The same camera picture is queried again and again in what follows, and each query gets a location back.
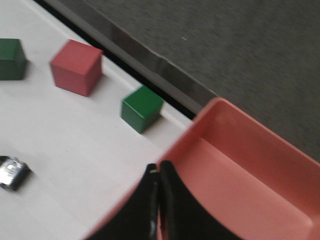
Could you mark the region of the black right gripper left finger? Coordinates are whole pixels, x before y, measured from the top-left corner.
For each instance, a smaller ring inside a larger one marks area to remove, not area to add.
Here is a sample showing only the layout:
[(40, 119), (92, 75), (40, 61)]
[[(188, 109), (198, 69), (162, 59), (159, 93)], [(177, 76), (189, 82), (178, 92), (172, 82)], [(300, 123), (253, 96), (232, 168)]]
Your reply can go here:
[(88, 240), (156, 240), (158, 238), (159, 172), (154, 163), (129, 198), (101, 224)]

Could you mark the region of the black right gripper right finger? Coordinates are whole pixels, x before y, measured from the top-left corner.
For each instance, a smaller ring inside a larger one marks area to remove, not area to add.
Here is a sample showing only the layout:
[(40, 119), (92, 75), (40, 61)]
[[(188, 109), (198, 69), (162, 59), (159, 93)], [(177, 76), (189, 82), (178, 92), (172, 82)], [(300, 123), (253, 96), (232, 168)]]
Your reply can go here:
[(163, 240), (239, 240), (192, 195), (173, 163), (160, 163), (160, 219)]

